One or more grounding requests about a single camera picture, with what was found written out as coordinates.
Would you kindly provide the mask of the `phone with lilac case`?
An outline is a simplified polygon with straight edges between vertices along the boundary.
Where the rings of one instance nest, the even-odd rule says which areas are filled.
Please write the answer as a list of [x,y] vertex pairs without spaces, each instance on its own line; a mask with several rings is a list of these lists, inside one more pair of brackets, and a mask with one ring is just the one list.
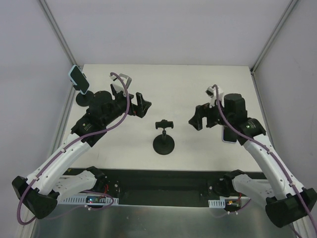
[[222,141],[225,143],[236,143],[237,134],[228,126],[223,125],[222,126]]

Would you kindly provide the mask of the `black phone stand corner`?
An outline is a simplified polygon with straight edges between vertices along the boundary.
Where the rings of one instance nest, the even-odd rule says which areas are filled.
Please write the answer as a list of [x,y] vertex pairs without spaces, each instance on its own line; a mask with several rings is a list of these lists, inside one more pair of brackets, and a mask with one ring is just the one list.
[[155,122],[155,127],[156,129],[162,128],[162,133],[153,140],[153,149],[160,155],[170,154],[175,148],[175,142],[174,139],[167,134],[166,129],[174,128],[173,121],[162,119],[161,121]]

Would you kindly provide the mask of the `black phone stand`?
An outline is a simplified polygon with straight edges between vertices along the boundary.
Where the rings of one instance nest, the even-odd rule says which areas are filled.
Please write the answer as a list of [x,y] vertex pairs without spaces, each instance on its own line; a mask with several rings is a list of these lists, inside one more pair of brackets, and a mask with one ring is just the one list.
[[87,77],[86,77],[86,75],[85,75],[84,73],[83,73],[83,77],[85,78],[86,84],[88,85],[88,86],[87,86],[87,91],[86,91],[85,94],[82,94],[80,87],[79,87],[78,85],[74,86],[75,90],[76,90],[76,91],[79,91],[79,93],[78,93],[77,96],[76,96],[75,101],[76,101],[76,103],[77,103],[79,106],[81,106],[81,107],[86,107],[86,106],[89,106],[90,101],[91,101],[91,100],[93,99],[93,97],[94,97],[94,93],[89,90],[90,84],[89,84],[89,82],[88,82],[88,80],[87,80]]

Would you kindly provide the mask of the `phone with light blue case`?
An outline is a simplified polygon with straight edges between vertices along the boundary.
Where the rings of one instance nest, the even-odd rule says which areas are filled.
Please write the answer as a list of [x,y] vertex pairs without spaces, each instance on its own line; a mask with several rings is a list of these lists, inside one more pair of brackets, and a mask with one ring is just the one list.
[[80,91],[81,94],[85,95],[89,89],[90,84],[80,68],[77,65],[73,65],[68,73],[68,76],[75,86],[75,90]]

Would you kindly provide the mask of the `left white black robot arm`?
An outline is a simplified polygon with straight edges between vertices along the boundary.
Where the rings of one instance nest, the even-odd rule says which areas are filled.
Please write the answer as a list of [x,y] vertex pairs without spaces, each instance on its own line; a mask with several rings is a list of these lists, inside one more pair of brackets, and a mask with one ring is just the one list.
[[17,176],[12,186],[18,197],[17,219],[20,224],[20,208],[25,205],[37,219],[48,216],[64,199],[79,192],[103,193],[106,176],[94,166],[82,173],[62,181],[64,172],[86,151],[91,149],[109,130],[109,124],[118,117],[127,115],[143,118],[151,106],[137,92],[126,98],[123,92],[108,91],[95,93],[86,113],[71,129],[63,144],[33,173],[26,178]]

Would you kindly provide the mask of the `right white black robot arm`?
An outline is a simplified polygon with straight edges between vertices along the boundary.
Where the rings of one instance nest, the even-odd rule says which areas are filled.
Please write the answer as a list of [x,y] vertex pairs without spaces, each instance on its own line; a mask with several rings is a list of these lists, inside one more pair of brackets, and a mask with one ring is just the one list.
[[229,197],[242,193],[264,208],[270,221],[282,228],[303,217],[312,218],[311,210],[317,192],[305,188],[289,171],[273,148],[261,123],[248,117],[245,99],[241,94],[224,95],[216,88],[206,90],[211,101],[198,105],[189,124],[202,130],[203,118],[207,128],[222,126],[222,141],[238,142],[250,153],[269,182],[265,187],[241,170],[226,173],[214,186],[214,192]]

